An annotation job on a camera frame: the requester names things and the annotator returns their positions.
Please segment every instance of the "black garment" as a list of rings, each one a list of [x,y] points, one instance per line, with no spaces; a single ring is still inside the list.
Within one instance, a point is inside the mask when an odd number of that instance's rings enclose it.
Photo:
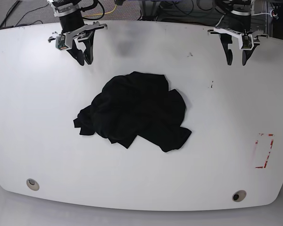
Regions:
[[[112,78],[74,124],[80,135],[97,132],[125,148],[139,135],[168,152],[181,148],[191,134],[180,127],[185,109],[164,75],[133,72]]]

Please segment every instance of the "round hole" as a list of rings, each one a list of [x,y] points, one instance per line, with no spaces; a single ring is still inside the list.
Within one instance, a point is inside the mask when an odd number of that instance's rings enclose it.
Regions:
[[[28,179],[26,181],[27,186],[32,189],[33,191],[38,191],[40,186],[38,182],[36,182],[34,179]]]
[[[235,194],[233,194],[232,200],[234,202],[241,202],[245,197],[246,197],[246,191],[240,190],[237,191]]]

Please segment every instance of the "sticker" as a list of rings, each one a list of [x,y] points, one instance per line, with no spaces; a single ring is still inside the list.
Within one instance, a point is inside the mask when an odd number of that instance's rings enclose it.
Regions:
[[[253,166],[256,169],[265,169],[273,148],[274,134],[259,133],[253,151]]]

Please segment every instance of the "gray floor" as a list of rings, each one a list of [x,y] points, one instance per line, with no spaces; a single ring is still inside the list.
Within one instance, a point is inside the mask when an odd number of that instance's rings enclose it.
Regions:
[[[14,2],[15,0],[0,0],[0,23]],[[115,6],[113,0],[101,0],[101,3],[107,12],[111,11]],[[8,19],[7,26],[15,25],[27,11],[45,6],[46,4],[46,0],[25,0],[21,2]],[[92,4],[92,0],[82,0],[80,2],[80,6],[88,6],[90,4]],[[99,6],[91,11],[85,12],[84,15],[96,13],[101,13]],[[127,0],[122,6],[117,7],[113,13],[105,15],[102,20],[137,20],[139,16],[139,2],[136,0]],[[53,16],[52,8],[47,6],[46,8],[27,14],[21,21],[21,24],[29,24],[36,20],[42,20],[44,23],[58,22],[58,19]]]

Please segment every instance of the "white table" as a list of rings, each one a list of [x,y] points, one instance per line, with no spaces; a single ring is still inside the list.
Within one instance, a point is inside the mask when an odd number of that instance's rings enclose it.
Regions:
[[[208,36],[208,27],[106,23],[108,30],[95,34],[94,62],[85,66],[47,42],[59,24],[0,31],[2,188],[130,210],[273,202],[283,183],[283,41],[262,38],[242,66],[233,40],[233,65],[227,66],[219,37]],[[74,128],[73,119],[107,81],[132,71],[165,74],[170,88],[181,92],[183,127],[193,131],[182,149],[164,153],[137,137],[127,150]],[[40,184],[38,191],[27,187],[29,178]],[[247,196],[233,202],[239,190]]]

